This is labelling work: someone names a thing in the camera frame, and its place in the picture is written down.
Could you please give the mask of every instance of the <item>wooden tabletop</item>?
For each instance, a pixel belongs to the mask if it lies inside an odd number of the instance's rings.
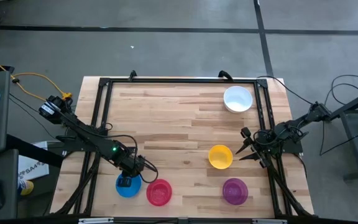
[[[76,115],[87,124],[91,122],[99,78],[84,77],[78,97]],[[257,161],[238,160],[250,154],[250,149],[234,156],[232,165],[225,170],[217,170],[208,162],[208,151],[212,146],[226,145],[234,154],[243,142],[241,128],[247,126],[251,132],[260,129],[255,100],[245,113],[233,114],[225,109],[223,93],[230,86],[233,84],[115,83],[108,114],[108,122],[112,124],[109,134],[134,136],[139,144],[139,154],[157,166],[159,179],[171,184],[173,195],[168,204],[155,207],[147,201],[145,193],[148,184],[143,183],[134,198],[119,196],[115,183],[120,171],[102,159],[92,216],[273,217],[266,169],[261,168]],[[240,86],[247,88],[254,96],[251,84]],[[275,122],[291,119],[284,87],[269,79],[268,90]],[[133,146],[130,139],[118,140]],[[83,156],[83,152],[76,152],[64,160],[51,212],[61,208],[78,185]],[[302,206],[313,213],[301,162],[294,155],[284,154],[283,164],[288,187]],[[155,177],[155,173],[146,170],[142,174],[146,180]],[[249,190],[247,201],[240,206],[228,204],[222,196],[223,183],[232,177],[243,180]],[[87,191],[83,197],[83,207]],[[280,207],[284,211],[282,194],[279,193]]]

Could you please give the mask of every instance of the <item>blue cup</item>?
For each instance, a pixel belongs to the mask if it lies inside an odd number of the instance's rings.
[[[120,174],[116,180],[116,190],[119,195],[122,197],[130,198],[135,196],[142,186],[142,179],[140,178],[140,175],[137,175],[136,177],[132,178],[132,183],[130,187],[118,187],[118,180],[122,178],[122,175]]]

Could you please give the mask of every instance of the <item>yellow bowl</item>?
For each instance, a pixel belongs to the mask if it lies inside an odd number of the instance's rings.
[[[208,159],[213,167],[226,169],[233,162],[233,153],[226,146],[216,145],[209,150]]]

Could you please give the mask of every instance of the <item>concrete floor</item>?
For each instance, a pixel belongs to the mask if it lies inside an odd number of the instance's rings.
[[[9,24],[257,29],[252,0],[15,0],[1,2],[0,7],[7,11]],[[358,30],[358,0],[260,0],[260,7],[266,29]],[[274,75],[310,101],[324,101],[334,77],[358,75],[358,36],[267,35],[267,44]],[[16,67],[16,72],[46,74],[75,100],[85,75],[129,75],[131,70],[143,76],[215,77],[220,70],[234,77],[266,73],[258,34],[0,31],[0,63]],[[358,86],[358,78],[339,82]],[[44,97],[58,94],[38,78],[26,77],[22,84]],[[39,100],[14,86],[11,92],[34,108],[40,106]],[[358,92],[340,86],[336,94],[349,101]],[[294,118],[307,111],[308,105],[295,95],[288,97]],[[329,99],[329,109],[339,106]],[[51,133],[64,132],[38,119]],[[33,131],[24,131],[24,125]],[[358,221],[358,181],[342,180],[356,171],[351,148],[345,144],[319,157],[321,123],[305,130],[310,131],[302,143],[315,214]],[[29,142],[51,140],[13,104],[9,133]],[[340,122],[326,126],[325,149],[346,139]]]

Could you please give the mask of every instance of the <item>purple bowl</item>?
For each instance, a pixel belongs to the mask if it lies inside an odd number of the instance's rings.
[[[231,178],[223,185],[223,197],[232,205],[241,205],[248,198],[248,188],[242,180]]]

